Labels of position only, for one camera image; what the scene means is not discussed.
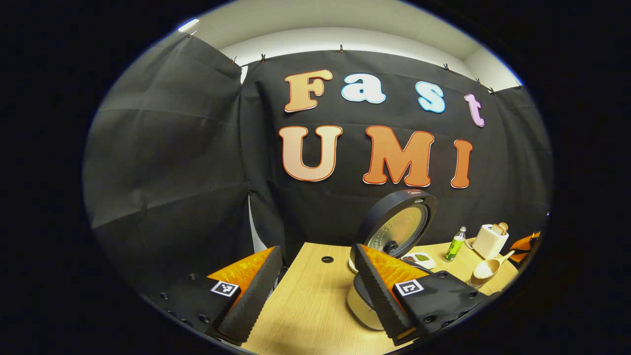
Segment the inner lid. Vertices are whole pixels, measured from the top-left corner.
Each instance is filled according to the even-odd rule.
[[[421,232],[427,221],[427,207],[424,203],[415,203],[392,216],[372,236],[365,245],[398,257],[397,250],[405,251]]]

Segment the black fabric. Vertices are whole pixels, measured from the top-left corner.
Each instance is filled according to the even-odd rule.
[[[289,75],[328,69],[333,79],[314,109],[287,113]],[[205,42],[175,33],[118,79],[95,115],[83,171],[85,203],[101,245],[136,289],[156,297],[191,272],[213,272],[253,253],[248,196],[257,233],[280,245],[285,265],[304,242],[349,246],[383,196],[409,187],[366,184],[370,125],[391,127],[401,146],[414,131],[435,141],[430,186],[437,214],[420,244],[451,240],[460,226],[506,222],[510,240],[540,230],[550,207],[551,155],[541,118],[525,90],[490,95],[477,82],[414,59],[360,51],[317,51],[240,68]],[[381,104],[341,96],[344,78],[379,78]],[[446,109],[423,110],[418,81],[438,85]],[[464,96],[481,105],[477,127]],[[278,130],[304,126],[303,162],[321,158],[318,126],[343,128],[336,168],[323,181],[299,181],[283,168]],[[451,186],[454,140],[473,145],[470,185]]]
[[[510,236],[500,253],[506,254],[516,241],[545,230],[552,204],[554,164],[548,133],[526,89],[498,91],[497,99],[512,181],[504,202],[504,222],[509,225]]]
[[[285,112],[284,106],[289,102],[285,78],[322,69],[328,69],[333,79],[324,81],[323,95],[312,95],[318,101],[317,107]],[[381,104],[345,100],[341,96],[346,85],[344,78],[354,73],[378,77],[386,100]],[[443,90],[443,113],[420,107],[415,90],[418,81],[434,83]],[[394,184],[391,179],[383,185],[362,181],[369,170],[372,146],[365,130],[375,124],[391,127],[402,147],[414,131],[427,131],[435,138],[429,165],[432,182],[422,190],[437,197],[438,213],[420,244],[449,241],[460,226],[467,226],[468,236],[473,237],[487,223],[508,223],[509,232],[514,233],[511,238],[515,235],[519,239],[532,232],[550,204],[548,177],[542,175],[550,162],[541,150],[516,152],[524,142],[529,147],[549,144],[541,137],[541,120],[528,96],[509,96],[503,91],[490,95],[463,75],[407,57],[374,52],[305,52],[250,63],[240,108],[241,137],[246,171],[259,173],[252,181],[259,199],[256,205],[252,204],[252,216],[261,239],[275,243],[284,234],[289,260],[305,241],[346,246],[363,242],[356,234],[368,209],[388,193],[408,188],[402,181]],[[481,105],[483,128],[471,118],[464,100],[469,93]],[[333,174],[318,182],[292,178],[283,168],[278,130],[286,126],[306,127],[309,134],[303,142],[303,162],[317,166],[321,141],[314,130],[325,124],[343,129],[338,137]],[[451,186],[457,139],[473,145],[470,185],[464,189]],[[283,226],[282,234],[267,234],[278,231],[279,225]]]
[[[175,32],[123,73],[95,114],[83,167],[90,223],[123,277],[152,299],[254,252],[240,74]]]

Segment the glass bottle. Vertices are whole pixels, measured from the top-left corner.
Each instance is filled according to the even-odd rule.
[[[464,242],[464,232],[467,230],[467,227],[460,227],[460,231],[454,236],[454,239],[451,241],[451,245],[449,245],[449,249],[447,253],[445,253],[445,261],[450,262],[455,259],[456,254],[460,250],[460,247]]]

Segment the orange letter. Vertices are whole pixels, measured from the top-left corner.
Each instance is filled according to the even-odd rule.
[[[292,126],[278,131],[283,137],[283,166],[287,174],[302,181],[320,181],[328,178],[335,169],[335,154],[338,136],[342,129],[338,126],[320,126],[315,133],[322,138],[320,165],[308,167],[302,163],[302,138],[307,128]]]
[[[285,78],[285,81],[289,83],[289,104],[285,105],[285,112],[308,110],[317,106],[317,101],[312,100],[309,93],[313,92],[315,96],[321,96],[324,93],[324,82],[318,78],[331,80],[333,74],[325,69]]]
[[[454,147],[457,152],[456,175],[451,179],[451,186],[464,189],[469,186],[469,156],[473,150],[473,146],[466,140],[456,140]]]
[[[430,147],[434,141],[430,133],[423,131],[412,133],[403,150],[390,127],[370,126],[366,128],[366,134],[372,138],[372,156],[370,170],[363,176],[364,183],[384,184],[388,180],[384,174],[384,164],[387,164],[390,178],[395,184],[399,183],[410,165],[410,173],[405,177],[405,184],[417,187],[430,185],[431,179],[427,172],[430,163]]]

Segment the white ceiling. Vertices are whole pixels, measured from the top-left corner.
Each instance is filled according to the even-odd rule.
[[[452,25],[397,0],[238,0],[199,17],[189,31],[217,49],[312,27],[350,27],[427,44],[462,61],[481,46]]]

